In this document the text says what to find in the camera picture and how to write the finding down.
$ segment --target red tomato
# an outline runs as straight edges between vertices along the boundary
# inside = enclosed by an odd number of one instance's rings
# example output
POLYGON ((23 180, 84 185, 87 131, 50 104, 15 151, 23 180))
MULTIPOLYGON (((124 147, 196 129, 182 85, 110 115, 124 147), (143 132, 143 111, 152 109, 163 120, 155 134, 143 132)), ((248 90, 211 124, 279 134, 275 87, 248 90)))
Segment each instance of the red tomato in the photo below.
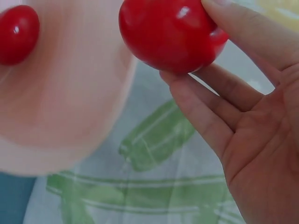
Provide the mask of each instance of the red tomato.
POLYGON ((0 14, 0 64, 22 62, 36 45, 40 30, 37 13, 29 6, 16 6, 0 14))
POLYGON ((119 26, 138 59, 175 73, 209 65, 228 40, 200 0, 124 0, 119 26))

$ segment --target skin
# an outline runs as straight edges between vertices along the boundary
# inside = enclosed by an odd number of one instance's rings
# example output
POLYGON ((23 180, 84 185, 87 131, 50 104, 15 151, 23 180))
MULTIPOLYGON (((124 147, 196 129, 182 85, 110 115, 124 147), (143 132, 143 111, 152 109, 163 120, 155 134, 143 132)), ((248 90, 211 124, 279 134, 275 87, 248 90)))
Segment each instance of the skin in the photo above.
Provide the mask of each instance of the skin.
POLYGON ((178 106, 218 155, 248 224, 299 223, 299 35, 236 4, 203 0, 275 86, 263 95, 212 64, 189 75, 161 72, 178 106))

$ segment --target green pattern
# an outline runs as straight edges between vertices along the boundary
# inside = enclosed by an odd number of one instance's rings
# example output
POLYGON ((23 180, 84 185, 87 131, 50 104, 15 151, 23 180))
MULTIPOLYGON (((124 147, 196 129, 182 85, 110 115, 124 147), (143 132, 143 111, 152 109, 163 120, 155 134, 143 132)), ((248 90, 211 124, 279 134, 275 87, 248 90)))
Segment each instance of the green pattern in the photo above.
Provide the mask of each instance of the green pattern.
POLYGON ((148 171, 167 160, 195 133, 174 100, 166 102, 122 141, 119 153, 134 171, 148 171))
POLYGON ((67 183, 61 188, 61 217, 64 224, 95 224, 76 189, 67 183))

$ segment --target green stripe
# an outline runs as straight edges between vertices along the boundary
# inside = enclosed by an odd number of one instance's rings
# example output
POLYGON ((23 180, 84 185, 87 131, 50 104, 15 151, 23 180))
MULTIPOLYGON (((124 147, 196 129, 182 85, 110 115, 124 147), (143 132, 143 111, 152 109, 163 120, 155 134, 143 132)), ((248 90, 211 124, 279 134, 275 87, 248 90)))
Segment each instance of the green stripe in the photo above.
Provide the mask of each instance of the green stripe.
POLYGON ((166 180, 116 180, 116 179, 105 179, 105 178, 96 178, 90 177, 86 175, 79 175, 75 174, 71 171, 63 171, 61 172, 62 175, 67 175, 68 177, 80 181, 92 181, 97 182, 98 184, 101 183, 111 183, 111 184, 174 184, 174 183, 181 183, 181 182, 195 182, 195 181, 213 181, 216 179, 224 178, 224 175, 206 175, 200 177, 184 177, 179 179, 166 179, 166 180))
POLYGON ((48 177, 48 187, 68 191, 75 197, 94 203, 105 203, 136 208, 218 208, 223 195, 228 193, 225 181, 216 183, 189 183, 166 187, 114 187, 78 182, 59 175, 48 177))

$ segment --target finger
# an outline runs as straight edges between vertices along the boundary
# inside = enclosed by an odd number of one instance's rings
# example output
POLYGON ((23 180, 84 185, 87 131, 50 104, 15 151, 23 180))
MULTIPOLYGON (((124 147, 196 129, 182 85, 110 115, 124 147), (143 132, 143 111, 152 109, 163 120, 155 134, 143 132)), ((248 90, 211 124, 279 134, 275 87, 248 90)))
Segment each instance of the finger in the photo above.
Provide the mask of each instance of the finger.
POLYGON ((218 115, 230 127, 230 129, 235 131, 237 122, 242 116, 242 113, 228 101, 214 94, 188 74, 179 77, 165 72, 161 72, 160 74, 162 79, 168 85, 171 85, 172 82, 178 81, 179 79, 181 82, 185 82, 185 84, 189 86, 193 93, 195 93, 202 102, 204 102, 216 115, 218 115))
POLYGON ((194 75, 242 112, 251 110, 263 97, 242 79, 215 64, 194 72, 194 75))
POLYGON ((299 63, 297 33, 246 7, 225 2, 202 0, 211 18, 232 41, 252 49, 280 71, 299 63))
POLYGON ((279 86, 281 72, 268 63, 265 59, 260 57, 254 52, 248 51, 247 55, 251 60, 257 65, 257 67, 262 71, 262 73, 268 78, 274 87, 279 86))
POLYGON ((222 158, 224 150, 233 136, 233 131, 197 97, 184 80, 172 81, 170 90, 182 113, 217 156, 222 158))

